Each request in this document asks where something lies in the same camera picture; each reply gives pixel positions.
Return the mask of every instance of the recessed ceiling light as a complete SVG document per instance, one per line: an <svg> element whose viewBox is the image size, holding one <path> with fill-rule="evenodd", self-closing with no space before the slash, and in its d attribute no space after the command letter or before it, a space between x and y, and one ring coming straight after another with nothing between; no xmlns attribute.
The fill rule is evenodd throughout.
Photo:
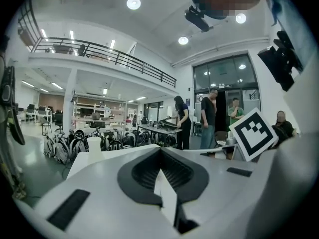
<svg viewBox="0 0 319 239"><path fill-rule="evenodd" d="M138 8L140 8L141 6L141 1L140 0L128 0L126 2L126 5L128 6L128 8L130 8L131 10L136 10Z"/></svg>
<svg viewBox="0 0 319 239"><path fill-rule="evenodd" d="M73 35L73 31L72 30L70 30L70 36L71 36L71 39L72 39L72 43L74 43L74 35Z"/></svg>
<svg viewBox="0 0 319 239"><path fill-rule="evenodd" d="M56 83L52 82L51 84L52 84L52 85L54 85L54 86L56 86L57 88L59 88L59 89L63 90L63 88L62 88L62 87L60 87L59 85L57 85Z"/></svg>
<svg viewBox="0 0 319 239"><path fill-rule="evenodd" d="M243 13L237 14L237 15L236 15L236 21L237 21L239 24L245 23L245 21L246 21L246 15L243 14Z"/></svg>
<svg viewBox="0 0 319 239"><path fill-rule="evenodd" d="M28 82L25 82L25 81L22 81L23 83L25 83L25 84L27 84L27 85L29 85L29 86L31 86L31 87L34 87L34 85L32 85L32 84L30 84L30 83L28 83Z"/></svg>
<svg viewBox="0 0 319 239"><path fill-rule="evenodd" d="M185 36L182 36L180 39L178 39L178 42L180 45L186 45L188 43L188 38Z"/></svg>
<svg viewBox="0 0 319 239"><path fill-rule="evenodd" d="M111 46L110 46L110 48L111 48L111 49L113 49L114 44L115 44L115 40L112 40L112 42L111 42Z"/></svg>
<svg viewBox="0 0 319 239"><path fill-rule="evenodd" d="M44 29L41 29L41 32L42 32L43 37L44 37L44 38L47 38Z"/></svg>

